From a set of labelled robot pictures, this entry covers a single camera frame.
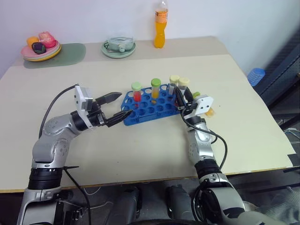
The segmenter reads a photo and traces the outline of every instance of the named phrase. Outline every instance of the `pink plate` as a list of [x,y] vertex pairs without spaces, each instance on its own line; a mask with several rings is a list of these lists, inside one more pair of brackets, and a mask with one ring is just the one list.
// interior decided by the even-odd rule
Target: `pink plate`
[[21,55],[25,58],[41,58],[41,57],[45,57],[47,55],[51,55],[51,53],[53,53],[54,51],[57,50],[57,48],[59,47],[59,42],[56,41],[56,45],[52,48],[46,48],[46,52],[43,54],[36,54],[31,48],[27,46],[25,46],[22,50],[21,50]]

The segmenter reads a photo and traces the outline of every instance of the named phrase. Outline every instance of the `orange juice bottle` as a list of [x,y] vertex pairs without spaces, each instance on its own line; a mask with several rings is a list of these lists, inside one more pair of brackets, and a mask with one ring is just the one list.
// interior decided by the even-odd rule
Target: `orange juice bottle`
[[155,10],[155,29],[156,37],[154,39],[154,47],[162,48],[165,45],[165,27],[168,19],[168,6],[166,0],[161,0]]

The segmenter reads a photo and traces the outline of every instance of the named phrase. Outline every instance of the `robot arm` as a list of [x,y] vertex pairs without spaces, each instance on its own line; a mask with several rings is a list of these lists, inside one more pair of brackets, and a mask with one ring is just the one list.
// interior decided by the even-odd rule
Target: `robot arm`
[[211,148],[211,134],[202,131],[210,130],[199,114],[209,110],[213,98],[204,95],[193,99],[188,88],[185,97],[188,103],[185,103],[181,91],[176,89],[178,109],[183,110],[183,119],[198,128],[187,127],[188,155],[199,178],[196,198],[205,222],[218,225],[284,225],[264,214],[245,212],[243,200],[216,163]]
[[77,85],[74,95],[77,111],[46,122],[42,136],[32,150],[29,184],[24,191],[18,225],[53,224],[57,207],[53,200],[59,198],[60,180],[72,139],[88,128],[111,127],[130,115],[132,110],[119,112],[107,119],[101,111],[102,104],[110,103],[120,95],[112,92],[93,101],[89,90]]

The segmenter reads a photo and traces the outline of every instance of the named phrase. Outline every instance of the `red liquid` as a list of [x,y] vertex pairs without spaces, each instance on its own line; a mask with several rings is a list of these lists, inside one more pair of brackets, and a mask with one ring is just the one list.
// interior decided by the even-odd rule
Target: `red liquid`
[[142,99],[141,93],[139,91],[135,91],[133,93],[133,100],[136,102],[140,102]]

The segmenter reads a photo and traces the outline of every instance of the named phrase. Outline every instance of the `beige table surface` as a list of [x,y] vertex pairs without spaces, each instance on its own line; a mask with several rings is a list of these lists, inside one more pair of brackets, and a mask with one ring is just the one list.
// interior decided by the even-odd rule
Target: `beige table surface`
[[[28,185],[32,147],[49,103],[75,83],[89,87],[93,97],[111,91],[126,93],[131,82],[149,87],[152,78],[168,83],[170,75],[188,77],[192,92],[212,96],[216,115],[207,126],[225,138],[228,156],[223,172],[246,173],[291,167],[294,150],[268,108],[222,43],[214,37],[168,40],[164,49],[138,41],[136,52],[121,60],[86,44],[85,59],[71,66],[26,69],[22,59],[0,80],[0,190],[22,191]],[[49,119],[75,110],[73,91],[52,108]],[[123,100],[104,105],[107,117],[120,110]],[[213,144],[217,162],[224,154],[221,141]],[[135,182],[195,176],[188,159],[186,126],[179,115],[134,126],[120,123],[84,131],[70,146],[66,165],[81,185]],[[62,186],[74,186],[65,174]]]

